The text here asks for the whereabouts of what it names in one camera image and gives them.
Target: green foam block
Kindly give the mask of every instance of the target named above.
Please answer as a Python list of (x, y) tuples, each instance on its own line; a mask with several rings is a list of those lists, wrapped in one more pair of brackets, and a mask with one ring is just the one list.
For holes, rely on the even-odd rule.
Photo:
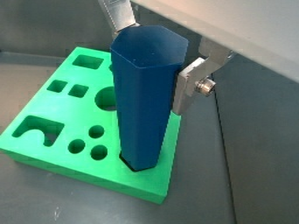
[(110, 68), (109, 52), (78, 47), (6, 129), (0, 148), (22, 163), (161, 204), (181, 117), (171, 114), (158, 166), (131, 171), (119, 158)]

